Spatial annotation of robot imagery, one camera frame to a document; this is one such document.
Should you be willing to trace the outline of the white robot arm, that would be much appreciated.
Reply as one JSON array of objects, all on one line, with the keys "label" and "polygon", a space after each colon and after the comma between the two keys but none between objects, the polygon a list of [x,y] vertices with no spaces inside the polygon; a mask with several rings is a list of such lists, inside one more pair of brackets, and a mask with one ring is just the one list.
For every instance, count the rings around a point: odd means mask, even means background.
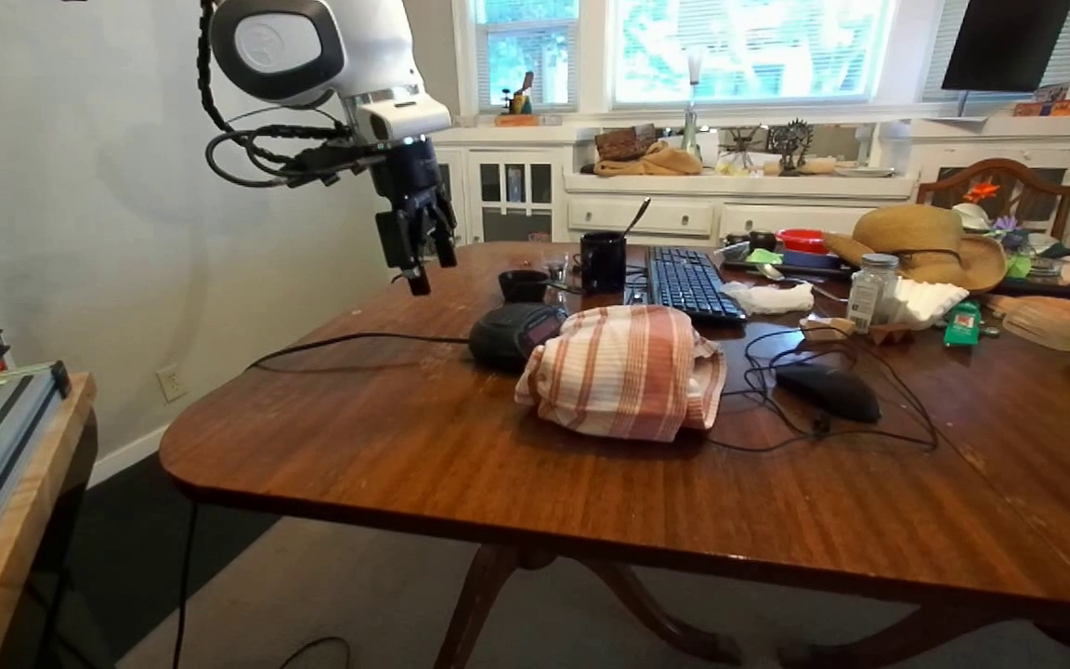
[{"label": "white robot arm", "polygon": [[[366,173],[391,201],[374,216],[385,265],[427,293],[424,252],[455,265],[454,210],[432,138],[448,125],[412,55],[402,0],[195,0],[195,98],[216,123],[204,163],[246,191],[338,181]],[[213,99],[213,71],[241,92],[318,111],[341,106],[324,125],[239,132]]]}]

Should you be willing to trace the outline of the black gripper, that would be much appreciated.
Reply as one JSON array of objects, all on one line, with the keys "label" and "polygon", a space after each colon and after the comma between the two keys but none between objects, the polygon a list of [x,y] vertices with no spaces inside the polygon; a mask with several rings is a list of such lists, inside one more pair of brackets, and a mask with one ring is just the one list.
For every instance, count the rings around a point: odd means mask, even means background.
[{"label": "black gripper", "polygon": [[385,159],[372,166],[374,195],[391,201],[374,216],[381,248],[391,258],[409,258],[402,275],[412,296],[427,296],[427,269],[419,248],[434,248],[440,269],[455,269],[454,246],[454,210],[447,201],[447,181],[427,142],[391,144]]}]

